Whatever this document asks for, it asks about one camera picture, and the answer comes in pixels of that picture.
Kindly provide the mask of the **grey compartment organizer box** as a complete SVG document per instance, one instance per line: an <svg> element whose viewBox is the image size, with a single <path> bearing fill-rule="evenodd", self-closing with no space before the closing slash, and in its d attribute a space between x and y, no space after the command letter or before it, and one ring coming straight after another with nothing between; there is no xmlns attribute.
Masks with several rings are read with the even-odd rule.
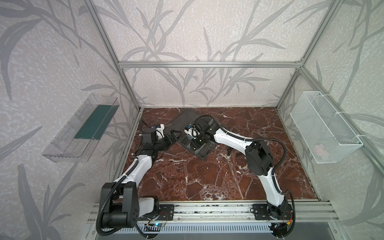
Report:
<svg viewBox="0 0 384 240"><path fill-rule="evenodd" d="M219 125L209 116L186 109L175 117L166 130L180 132L178 143L204 161L216 146L214 134L220 129Z"/></svg>

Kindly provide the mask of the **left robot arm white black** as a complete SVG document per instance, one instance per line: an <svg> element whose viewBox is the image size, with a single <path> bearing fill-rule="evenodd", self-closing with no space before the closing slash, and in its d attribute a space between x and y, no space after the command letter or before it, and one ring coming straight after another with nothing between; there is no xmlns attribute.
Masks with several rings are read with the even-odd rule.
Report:
<svg viewBox="0 0 384 240"><path fill-rule="evenodd" d="M100 236L111 235L123 228L138 228L140 218L161 214L157 197L138 196L138 185L158 159L159 152L168 150L181 136L181 132L149 128L142 131L134 161L115 181L105 183L101 189L100 206L96 218L96 231Z"/></svg>

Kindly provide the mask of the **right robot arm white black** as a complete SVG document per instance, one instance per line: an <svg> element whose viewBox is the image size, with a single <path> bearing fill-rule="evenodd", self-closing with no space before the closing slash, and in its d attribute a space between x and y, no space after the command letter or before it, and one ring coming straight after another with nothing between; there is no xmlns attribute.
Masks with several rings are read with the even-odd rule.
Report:
<svg viewBox="0 0 384 240"><path fill-rule="evenodd" d="M269 216L276 220L283 216L289 204L276 178L276 169L287 155L287 147L282 141L273 138L253 139L235 134L222 127L209 115L200 116L192 124L187 125L185 133L192 137L193 150L198 150L208 142L215 142L245 155L248 168L258 176L266 193ZM276 165L273 165L274 159L268 141L277 142L283 148L283 156Z"/></svg>

